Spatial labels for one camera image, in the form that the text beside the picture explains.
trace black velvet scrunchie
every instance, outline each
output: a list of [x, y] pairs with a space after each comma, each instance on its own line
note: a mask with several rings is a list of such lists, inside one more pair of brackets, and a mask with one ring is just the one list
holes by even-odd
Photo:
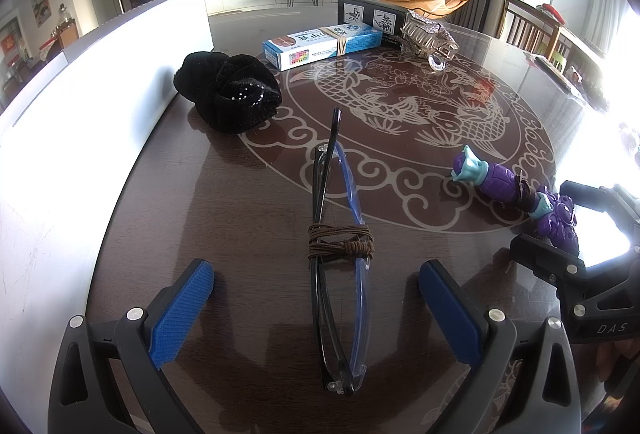
[[275, 77], [251, 55], [190, 53], [175, 72], [174, 86], [222, 133], [249, 131], [273, 117], [282, 104]]

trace white and blue box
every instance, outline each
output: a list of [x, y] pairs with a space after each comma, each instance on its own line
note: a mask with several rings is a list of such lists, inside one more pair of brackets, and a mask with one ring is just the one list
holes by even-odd
[[[344, 53], [375, 48], [382, 42], [382, 32], [368, 24], [336, 24], [326, 28], [346, 40]], [[266, 40], [262, 43], [262, 49], [269, 62], [279, 71], [285, 71], [301, 64], [337, 55], [338, 39], [324, 32], [322, 28], [315, 28]]]

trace purple and teal toy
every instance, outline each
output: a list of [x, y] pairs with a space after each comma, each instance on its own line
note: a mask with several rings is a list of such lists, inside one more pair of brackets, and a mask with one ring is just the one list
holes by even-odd
[[527, 180], [499, 163], [479, 159], [468, 145], [456, 156], [453, 181], [468, 181], [491, 199], [516, 207], [538, 220], [538, 234], [556, 248], [578, 255], [574, 202], [569, 196], [549, 192], [541, 185], [533, 191]]

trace eyeglasses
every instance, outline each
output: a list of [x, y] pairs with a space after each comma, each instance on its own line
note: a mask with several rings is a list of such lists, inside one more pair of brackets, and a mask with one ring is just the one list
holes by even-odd
[[[369, 288], [369, 261], [373, 254], [373, 236], [369, 232], [369, 228], [364, 224], [353, 173], [347, 162], [344, 150], [337, 141], [341, 116], [340, 109], [335, 108], [329, 142], [318, 145], [314, 151], [312, 194], [314, 224], [309, 227], [308, 257], [311, 271], [311, 309], [314, 320], [314, 333], [318, 344], [318, 361], [322, 374], [322, 387], [338, 394], [351, 396], [362, 385], [367, 369], [364, 363], [369, 346], [370, 331], [367, 294]], [[347, 200], [355, 225], [332, 227], [322, 223], [327, 180], [334, 153], [340, 163], [346, 186]], [[345, 234], [351, 235], [350, 239], [341, 241], [325, 241], [322, 239], [323, 237]], [[350, 359], [347, 358], [340, 342], [324, 272], [324, 263], [336, 259], [354, 259], [355, 261], [356, 318]], [[328, 328], [331, 345], [337, 359], [337, 375], [332, 374], [327, 365], [322, 341], [321, 319], [324, 319]]]

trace metal screw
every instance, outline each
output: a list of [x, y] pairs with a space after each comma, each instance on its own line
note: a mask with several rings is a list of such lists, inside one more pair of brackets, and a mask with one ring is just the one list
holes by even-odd
[[127, 318], [129, 320], [138, 320], [142, 318], [143, 314], [144, 312], [142, 311], [142, 308], [131, 308], [127, 311]]
[[72, 328], [78, 328], [82, 325], [82, 317], [79, 315], [76, 315], [75, 317], [73, 317], [70, 321], [69, 321], [69, 325]]
[[559, 318], [556, 317], [549, 317], [546, 322], [549, 324], [550, 327], [552, 327], [553, 329], [560, 329], [562, 327], [562, 321]]
[[489, 318], [494, 322], [502, 322], [505, 317], [502, 310], [494, 308], [489, 310]]

